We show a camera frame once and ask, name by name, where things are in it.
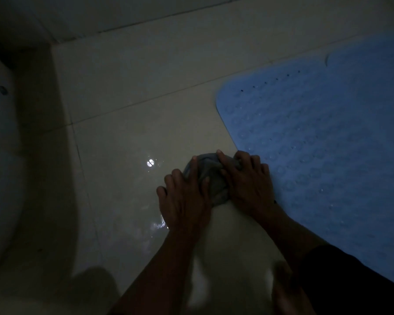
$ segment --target person's right hand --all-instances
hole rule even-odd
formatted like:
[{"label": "person's right hand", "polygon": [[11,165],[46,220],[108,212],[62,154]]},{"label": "person's right hand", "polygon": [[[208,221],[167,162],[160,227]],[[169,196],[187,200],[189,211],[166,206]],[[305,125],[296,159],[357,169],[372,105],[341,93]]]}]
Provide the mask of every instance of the person's right hand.
[{"label": "person's right hand", "polygon": [[229,186],[229,194],[233,203],[244,213],[256,218],[274,206],[273,184],[267,164],[262,164],[257,155],[237,151],[234,158],[241,162],[242,170],[238,170],[227,159],[225,154],[216,152],[224,169],[221,169]]}]

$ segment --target finger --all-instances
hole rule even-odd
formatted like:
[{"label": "finger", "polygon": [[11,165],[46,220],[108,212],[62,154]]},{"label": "finger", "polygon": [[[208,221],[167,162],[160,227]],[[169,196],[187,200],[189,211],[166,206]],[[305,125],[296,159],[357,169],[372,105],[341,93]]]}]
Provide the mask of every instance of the finger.
[{"label": "finger", "polygon": [[166,201],[166,189],[160,185],[158,188],[156,188],[156,194],[158,195],[159,198],[159,209],[160,209],[161,206]]},{"label": "finger", "polygon": [[197,163],[197,157],[193,156],[191,158],[190,162],[190,175],[188,177],[189,181],[191,183],[197,183],[198,180],[198,163]]},{"label": "finger", "polygon": [[268,175],[268,176],[270,175],[270,169],[268,167],[268,164],[266,164],[266,163],[261,164],[261,172],[265,175]]},{"label": "finger", "polygon": [[225,178],[226,183],[228,184],[228,187],[229,188],[233,188],[234,187],[234,181],[232,180],[231,175],[225,169],[221,169],[221,174]]},{"label": "finger", "polygon": [[168,193],[173,192],[175,190],[175,184],[173,182],[172,175],[166,175],[164,180]]},{"label": "finger", "polygon": [[184,184],[184,177],[179,169],[172,170],[172,178],[176,188],[181,188]]},{"label": "finger", "polygon": [[216,151],[216,155],[219,158],[219,161],[221,162],[221,164],[223,165],[225,170],[230,175],[234,175],[234,174],[238,173],[238,170],[235,168],[234,164],[225,156],[225,154],[223,152],[221,152],[221,150],[218,149]]},{"label": "finger", "polygon": [[254,168],[255,171],[261,172],[260,156],[258,156],[256,154],[251,156],[251,164],[252,164],[252,167]]},{"label": "finger", "polygon": [[210,178],[206,177],[206,178],[204,178],[203,182],[201,183],[201,193],[203,195],[204,202],[206,203],[207,207],[211,208],[212,201],[210,200],[209,186],[210,186]]},{"label": "finger", "polygon": [[244,170],[252,169],[251,157],[249,153],[238,150],[234,155],[234,158],[241,161],[241,165]]}]

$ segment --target blue mat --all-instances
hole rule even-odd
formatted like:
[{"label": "blue mat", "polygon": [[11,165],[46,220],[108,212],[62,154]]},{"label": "blue mat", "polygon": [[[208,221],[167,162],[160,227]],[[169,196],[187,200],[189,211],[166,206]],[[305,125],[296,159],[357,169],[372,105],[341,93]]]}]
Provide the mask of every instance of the blue mat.
[{"label": "blue mat", "polygon": [[394,281],[394,32],[243,76],[216,103],[289,215]]}]

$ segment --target hand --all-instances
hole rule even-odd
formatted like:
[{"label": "hand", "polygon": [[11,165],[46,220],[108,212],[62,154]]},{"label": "hand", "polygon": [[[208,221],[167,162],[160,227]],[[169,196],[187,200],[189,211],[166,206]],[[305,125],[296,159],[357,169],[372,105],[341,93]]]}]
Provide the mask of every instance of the hand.
[{"label": "hand", "polygon": [[210,221],[212,205],[209,197],[209,177],[198,185],[197,157],[191,159],[190,175],[184,180],[182,172],[174,169],[165,176],[166,188],[159,186],[159,209],[170,232],[178,232],[197,240]]},{"label": "hand", "polygon": [[270,171],[267,164],[261,163],[259,156],[237,151],[234,158],[241,161],[242,170],[239,171],[220,150],[216,154],[224,167],[221,173],[228,183],[231,200],[240,210],[255,217],[274,206]]}]

